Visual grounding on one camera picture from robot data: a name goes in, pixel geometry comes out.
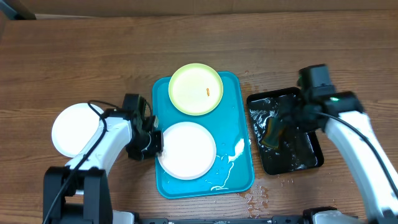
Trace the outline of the green yellow sponge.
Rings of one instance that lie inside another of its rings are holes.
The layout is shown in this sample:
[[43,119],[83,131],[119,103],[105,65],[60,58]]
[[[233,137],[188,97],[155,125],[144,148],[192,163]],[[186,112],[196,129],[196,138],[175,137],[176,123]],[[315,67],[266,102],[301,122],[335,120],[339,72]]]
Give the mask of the green yellow sponge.
[[270,117],[266,122],[266,129],[260,143],[271,149],[278,149],[280,137],[285,129],[284,122],[278,117]]

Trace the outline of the white plate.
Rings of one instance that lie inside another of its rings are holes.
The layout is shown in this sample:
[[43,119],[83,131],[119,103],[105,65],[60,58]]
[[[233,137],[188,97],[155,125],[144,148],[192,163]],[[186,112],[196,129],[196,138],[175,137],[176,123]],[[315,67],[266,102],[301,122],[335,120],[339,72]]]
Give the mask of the white plate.
[[64,109],[52,126],[52,142],[56,150],[66,157],[75,157],[92,138],[100,117],[88,106],[78,103]]
[[194,180],[213,166],[216,143],[211,133],[193,122],[171,125],[164,132],[164,146],[158,161],[166,173],[180,180]]

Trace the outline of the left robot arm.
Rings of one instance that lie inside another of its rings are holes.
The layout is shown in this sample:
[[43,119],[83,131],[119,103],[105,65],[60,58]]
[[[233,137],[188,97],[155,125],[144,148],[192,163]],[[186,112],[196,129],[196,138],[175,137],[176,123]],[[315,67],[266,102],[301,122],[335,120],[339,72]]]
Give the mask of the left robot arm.
[[63,110],[52,126],[56,150],[70,158],[44,175],[44,223],[135,223],[132,212],[113,209],[108,174],[122,150],[141,161],[163,148],[156,116],[140,110],[79,103]]

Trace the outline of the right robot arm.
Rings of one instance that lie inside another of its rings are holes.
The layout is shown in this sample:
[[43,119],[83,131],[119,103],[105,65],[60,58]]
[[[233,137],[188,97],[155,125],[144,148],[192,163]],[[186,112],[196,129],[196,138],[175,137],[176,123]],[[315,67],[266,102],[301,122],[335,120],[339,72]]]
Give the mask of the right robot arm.
[[350,91],[279,100],[279,117],[301,131],[321,129],[343,156],[369,223],[397,223],[397,171],[362,104]]

